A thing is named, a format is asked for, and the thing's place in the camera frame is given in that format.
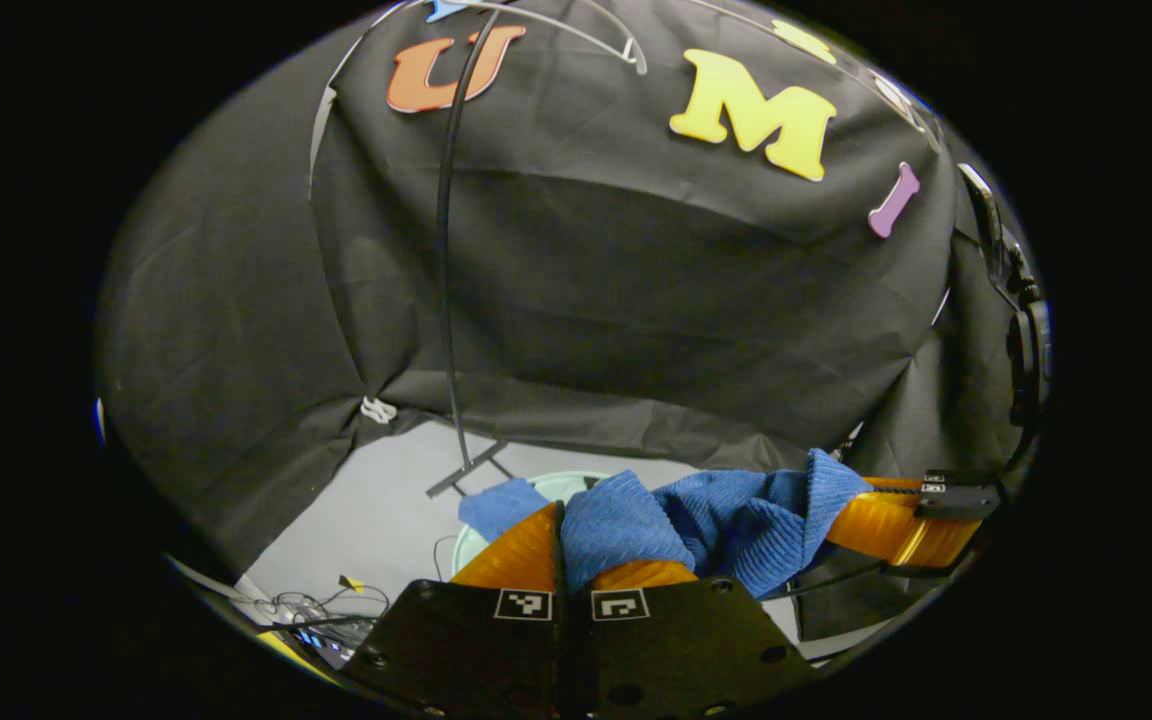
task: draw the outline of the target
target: white cable tie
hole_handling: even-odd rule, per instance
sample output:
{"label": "white cable tie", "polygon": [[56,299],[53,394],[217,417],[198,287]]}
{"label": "white cable tie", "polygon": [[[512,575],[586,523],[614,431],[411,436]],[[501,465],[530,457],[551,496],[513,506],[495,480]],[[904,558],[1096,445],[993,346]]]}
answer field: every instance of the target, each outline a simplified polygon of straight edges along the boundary
{"label": "white cable tie", "polygon": [[379,399],[371,400],[371,397],[367,396],[362,399],[362,406],[358,407],[358,411],[372,420],[378,420],[381,425],[388,425],[389,420],[397,418],[396,407],[387,406]]}

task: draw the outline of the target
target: black cloth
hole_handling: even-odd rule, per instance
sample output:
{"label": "black cloth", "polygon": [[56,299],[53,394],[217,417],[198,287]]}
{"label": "black cloth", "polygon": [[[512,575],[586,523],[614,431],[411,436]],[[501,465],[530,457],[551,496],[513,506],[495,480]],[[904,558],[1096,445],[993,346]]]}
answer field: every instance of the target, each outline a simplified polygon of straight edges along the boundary
{"label": "black cloth", "polygon": [[[865,420],[846,456],[861,475],[1001,465],[1018,435],[1007,306],[955,234],[955,162],[988,168],[934,119],[941,151],[872,88],[780,38],[691,3],[608,8],[643,44],[646,76],[506,17],[526,35],[468,101],[449,250],[467,426],[766,473]],[[111,259],[97,334],[106,412],[236,574],[349,450],[449,411],[433,245],[447,114],[397,113],[385,90],[399,51],[439,37],[456,44],[429,81],[453,82],[483,18],[426,24],[426,9],[397,10],[340,65],[379,13],[361,18],[234,97],[164,166]],[[578,3],[554,15],[605,26]],[[836,106],[823,182],[732,137],[669,131],[691,93],[689,47],[740,60],[764,94],[804,86]],[[900,161],[922,187],[878,238],[865,220]],[[1023,237],[1009,209],[1005,221]],[[396,423],[358,418],[364,396],[396,406]],[[846,602],[865,596],[840,583],[829,602],[859,616]]]}

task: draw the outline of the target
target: yellow letter m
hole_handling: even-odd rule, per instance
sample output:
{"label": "yellow letter m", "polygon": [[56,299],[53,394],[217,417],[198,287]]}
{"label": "yellow letter m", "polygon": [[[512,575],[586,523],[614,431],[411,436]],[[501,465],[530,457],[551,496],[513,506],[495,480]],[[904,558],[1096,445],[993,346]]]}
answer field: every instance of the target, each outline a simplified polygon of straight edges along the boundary
{"label": "yellow letter m", "polygon": [[718,122],[727,108],[741,150],[758,147],[780,128],[781,136],[767,145],[767,159],[809,181],[824,177],[820,146],[835,106],[805,88],[786,88],[768,100],[736,60],[706,50],[688,50],[682,56],[696,65],[696,82],[685,113],[669,118],[669,129],[697,141],[727,141],[727,128]]}

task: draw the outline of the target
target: black wire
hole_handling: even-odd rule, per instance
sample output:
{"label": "black wire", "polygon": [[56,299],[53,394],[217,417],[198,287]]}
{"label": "black wire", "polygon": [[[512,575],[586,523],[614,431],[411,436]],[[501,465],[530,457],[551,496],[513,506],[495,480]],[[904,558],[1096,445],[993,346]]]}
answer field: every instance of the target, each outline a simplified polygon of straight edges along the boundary
{"label": "black wire", "polygon": [[[381,598],[379,598],[379,597],[365,597],[365,596],[361,596],[361,594],[358,597],[343,597],[343,598],[340,597],[343,593],[353,592],[353,588],[342,588],[342,589],[340,589],[340,591],[338,591],[336,593],[334,593],[332,597],[326,598],[325,601],[319,601],[313,596],[308,594],[308,593],[303,593],[303,592],[300,592],[300,591],[280,592],[276,596],[274,596],[274,600],[256,600],[256,598],[247,597],[247,594],[243,596],[244,600],[238,600],[237,597],[230,597],[229,600],[233,600],[235,602],[251,602],[252,605],[256,606],[256,609],[258,609],[260,612],[265,612],[266,615],[273,615],[273,616],[278,616],[279,606],[291,605],[291,602],[289,602],[288,600],[285,600],[285,598],[287,598],[287,596],[293,596],[293,594],[298,594],[302,598],[305,598],[305,600],[303,600],[302,602],[304,602],[305,605],[310,605],[312,607],[316,607],[317,611],[323,612],[324,615],[335,615],[335,616],[343,616],[343,615],[346,615],[343,612],[336,612],[336,611],[328,611],[328,609],[326,609],[326,605],[328,605],[328,602],[333,602],[335,600],[370,600],[371,602],[385,602],[385,609],[380,611],[380,615],[384,615],[385,612],[389,611],[389,605],[391,605],[389,597],[388,597],[387,593],[385,593],[385,591],[382,591],[382,589],[374,588],[374,585],[364,585],[364,589],[365,589],[365,591],[366,591],[366,589],[373,589],[376,592],[379,592],[381,594],[381,597],[384,597],[384,600],[381,600]],[[262,607],[263,602],[264,602],[264,605],[268,605],[270,606],[270,611],[266,611],[265,607]]]}
{"label": "black wire", "polygon": [[447,141],[444,143],[444,165],[438,174],[438,232],[434,236],[438,250],[439,287],[444,291],[444,351],[447,354],[447,389],[452,396],[452,418],[456,423],[456,438],[461,441],[461,458],[465,461],[462,469],[470,467],[470,448],[465,446],[465,425],[461,420],[461,407],[456,401],[456,356],[452,350],[452,303],[448,300],[447,255],[448,255],[448,214],[452,202],[452,161],[456,154],[456,132],[461,128],[461,113],[465,109],[465,93],[470,88],[470,70],[479,61],[483,46],[488,40],[488,33],[495,26],[500,10],[493,10],[488,22],[479,31],[479,40],[475,43],[465,67],[461,68],[461,82],[456,85],[456,94],[452,100],[452,114],[447,119]]}
{"label": "black wire", "polygon": [[[1037,369],[1034,372],[1041,373],[1041,370]],[[1037,419],[1034,419],[1033,416],[1025,418],[1025,424],[1020,430],[1020,442],[1016,444],[1015,450],[1011,450],[1011,456],[1007,460],[1005,468],[1002,468],[1005,473],[1009,473],[1011,470],[1018,468],[1020,462],[1024,460],[1025,454],[1029,452],[1029,446],[1032,446],[1034,438],[1038,437],[1037,424]]]}
{"label": "black wire", "polygon": [[456,536],[445,536],[435,539],[434,541],[434,571],[438,573],[438,582],[444,582],[444,569],[438,566],[438,543],[445,541],[445,539],[456,539]]}
{"label": "black wire", "polygon": [[1011,300],[1011,296],[1007,295],[1006,290],[1002,290],[1001,287],[998,287],[998,282],[995,282],[995,279],[990,278],[990,285],[993,286],[993,290],[998,291],[998,296],[1007,301],[1007,305],[1011,306],[1011,311],[1014,311],[1014,313],[1020,313],[1020,305],[1016,305],[1016,301]]}
{"label": "black wire", "polygon": [[344,617],[324,617],[310,620],[306,623],[274,623],[273,626],[257,626],[256,634],[275,632],[276,630],[300,630],[301,628],[312,628],[312,626],[346,626],[349,623],[364,623],[364,621],[378,620],[371,615],[346,615]]}

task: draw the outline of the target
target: white wire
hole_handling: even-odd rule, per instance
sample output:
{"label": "white wire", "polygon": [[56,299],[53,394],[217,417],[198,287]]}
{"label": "white wire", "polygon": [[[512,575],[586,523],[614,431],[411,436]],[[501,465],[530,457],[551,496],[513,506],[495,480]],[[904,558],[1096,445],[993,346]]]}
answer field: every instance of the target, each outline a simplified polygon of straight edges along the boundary
{"label": "white wire", "polygon": [[643,56],[643,45],[639,45],[639,38],[634,37],[634,33],[630,32],[630,28],[627,28],[626,23],[621,22],[621,18],[617,18],[616,15],[613,15],[611,12],[607,10],[607,8],[602,8],[601,5],[594,3],[594,0],[581,0],[581,2],[589,5],[590,8],[594,8],[596,10],[605,15],[605,17],[611,18],[612,22],[616,24],[617,28],[621,29],[621,32],[626,33],[626,37],[630,38],[630,41],[634,44],[634,46],[637,47],[637,50],[639,50],[637,51],[636,58],[627,58],[626,54],[622,54],[620,53],[620,51],[614,50],[611,45],[605,44],[605,41],[602,40],[599,40],[599,38],[589,35],[589,32],[581,31],[581,29],[570,26],[570,24],[562,22],[562,20],[545,17],[545,15],[541,15],[540,13],[531,13],[531,10],[515,8],[515,6],[513,5],[484,3],[483,0],[444,0],[444,2],[447,5],[463,5],[467,8],[492,8],[494,10],[500,10],[502,13],[513,13],[516,15],[522,15],[522,17],[535,18],[539,20],[543,23],[550,23],[553,26],[566,29],[567,32],[584,38],[584,40],[592,41],[596,46],[602,47],[602,50],[607,50],[607,53],[612,54],[616,60],[622,60],[626,61],[626,63],[636,65],[637,73],[639,73],[641,76],[645,76],[645,74],[649,74],[649,61],[646,61],[646,59]]}
{"label": "white wire", "polygon": [[381,22],[382,22],[382,21],[384,21],[385,18],[388,18],[388,17],[389,17],[389,15],[394,13],[394,10],[396,10],[396,9],[399,9],[399,8],[402,8],[402,6],[403,6],[404,3],[406,3],[406,5],[408,6],[408,8],[410,8],[410,6],[412,6],[412,5],[416,5],[416,3],[408,3],[408,1],[407,1],[407,0],[402,0],[402,1],[401,1],[401,3],[394,3],[394,5],[392,6],[392,8],[389,8],[388,10],[385,10],[385,14],[384,14],[384,15],[380,15],[380,17],[379,17],[379,18],[376,18],[376,20],[374,20],[374,22],[372,22],[372,23],[370,24],[370,26],[367,26],[367,29],[371,29],[371,28],[374,28],[374,26],[379,26],[379,24],[380,24],[380,23],[381,23]]}
{"label": "white wire", "polygon": [[740,20],[740,22],[745,23],[749,26],[756,26],[756,28],[760,29],[760,31],[763,31],[765,33],[768,33],[771,36],[781,38],[781,40],[785,40],[783,37],[781,37],[780,35],[776,35],[776,31],[774,31],[774,29],[768,28],[768,26],[764,26],[763,24],[759,24],[759,23],[756,23],[753,20],[746,18],[745,15],[738,15],[736,13],[733,13],[732,10],[726,9],[726,8],[719,8],[718,5],[705,3],[704,0],[687,0],[687,2],[688,3],[694,3],[694,5],[699,5],[702,8],[710,8],[711,10],[713,10],[715,13],[722,13],[723,15],[727,15],[728,18]]}
{"label": "white wire", "polygon": [[933,325],[933,327],[934,327],[934,325],[937,325],[937,320],[941,319],[941,311],[945,310],[945,302],[947,300],[949,300],[949,298],[950,298],[950,290],[948,290],[948,288],[946,288],[946,290],[945,290],[945,297],[941,298],[941,306],[937,308],[935,316],[934,316],[934,318],[932,318],[932,325]]}

